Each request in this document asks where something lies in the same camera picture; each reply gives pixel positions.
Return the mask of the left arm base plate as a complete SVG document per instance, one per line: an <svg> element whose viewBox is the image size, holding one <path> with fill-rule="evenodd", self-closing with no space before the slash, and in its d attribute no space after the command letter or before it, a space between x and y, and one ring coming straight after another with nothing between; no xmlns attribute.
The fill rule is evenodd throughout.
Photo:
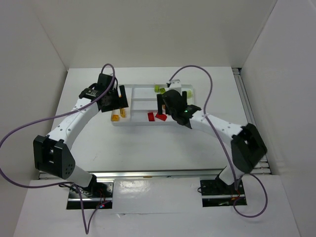
<svg viewBox="0 0 316 237"><path fill-rule="evenodd" d="M64 188L68 191L67 210L79 210L81 209L79 193L74 186L71 185L59 185L60 188ZM113 191L114 181L104 182L103 188L97 190L94 194L90 194L79 187L82 197L82 203L84 209L112 209L113 207Z"/></svg>

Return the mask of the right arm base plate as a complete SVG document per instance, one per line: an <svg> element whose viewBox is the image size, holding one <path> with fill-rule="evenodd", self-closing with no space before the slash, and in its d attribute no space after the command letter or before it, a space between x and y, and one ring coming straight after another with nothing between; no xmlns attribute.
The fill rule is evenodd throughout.
<svg viewBox="0 0 316 237"><path fill-rule="evenodd" d="M227 186L217 180L200 180L200 187L197 191L201 194L203 207L223 207L236 205L247 205L243 182L238 182L237 190L234 184Z"/></svg>

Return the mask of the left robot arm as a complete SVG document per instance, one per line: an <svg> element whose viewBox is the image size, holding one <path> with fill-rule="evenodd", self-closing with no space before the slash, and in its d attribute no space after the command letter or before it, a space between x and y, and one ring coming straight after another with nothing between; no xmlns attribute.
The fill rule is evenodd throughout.
<svg viewBox="0 0 316 237"><path fill-rule="evenodd" d="M127 107L124 85L118 85L116 77L100 73L98 81L80 93L72 113L46 136L38 135L34 139L35 168L76 184L90 196L105 194L107 185L76 165L71 148L87 123L99 112Z"/></svg>

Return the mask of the small orange square lego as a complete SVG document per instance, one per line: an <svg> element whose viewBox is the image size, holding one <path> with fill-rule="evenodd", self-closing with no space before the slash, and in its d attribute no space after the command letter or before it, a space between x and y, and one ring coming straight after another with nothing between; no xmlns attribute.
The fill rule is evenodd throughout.
<svg viewBox="0 0 316 237"><path fill-rule="evenodd" d="M119 115L114 114L114 115L111 116L111 121L112 122L117 122L119 120L120 120L120 116Z"/></svg>

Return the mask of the red rectangular lego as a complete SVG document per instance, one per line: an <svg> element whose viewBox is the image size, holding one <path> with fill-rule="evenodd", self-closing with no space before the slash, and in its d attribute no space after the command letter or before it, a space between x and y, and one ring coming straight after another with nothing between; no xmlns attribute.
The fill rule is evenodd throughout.
<svg viewBox="0 0 316 237"><path fill-rule="evenodd" d="M165 114L156 114L156 118L162 120L162 121L166 121L167 120L167 115Z"/></svg>

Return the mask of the orange lego plate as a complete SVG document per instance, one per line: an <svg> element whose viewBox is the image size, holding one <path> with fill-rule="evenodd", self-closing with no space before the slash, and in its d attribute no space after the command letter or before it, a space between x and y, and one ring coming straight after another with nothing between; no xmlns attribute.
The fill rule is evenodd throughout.
<svg viewBox="0 0 316 237"><path fill-rule="evenodd" d="M120 116L122 117L122 118L126 118L126 113L125 113L125 109L124 108L120 108Z"/></svg>

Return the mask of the red curved lego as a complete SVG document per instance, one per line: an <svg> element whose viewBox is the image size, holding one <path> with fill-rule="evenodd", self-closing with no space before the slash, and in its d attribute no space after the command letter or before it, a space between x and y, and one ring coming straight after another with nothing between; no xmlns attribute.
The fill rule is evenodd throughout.
<svg viewBox="0 0 316 237"><path fill-rule="evenodd" d="M148 115L148 121L155 121L154 113L150 112L150 113L147 113L147 115Z"/></svg>

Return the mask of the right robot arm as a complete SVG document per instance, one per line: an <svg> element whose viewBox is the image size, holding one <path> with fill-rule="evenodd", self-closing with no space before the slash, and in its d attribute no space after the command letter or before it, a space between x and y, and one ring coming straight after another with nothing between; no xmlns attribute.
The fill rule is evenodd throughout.
<svg viewBox="0 0 316 237"><path fill-rule="evenodd" d="M157 95L158 113L165 112L179 125L207 133L220 142L228 165L216 177L218 187L237 187L237 180L249 174L266 155L267 147L257 129L251 123L245 126L212 116L205 110L187 103L186 92L171 89Z"/></svg>

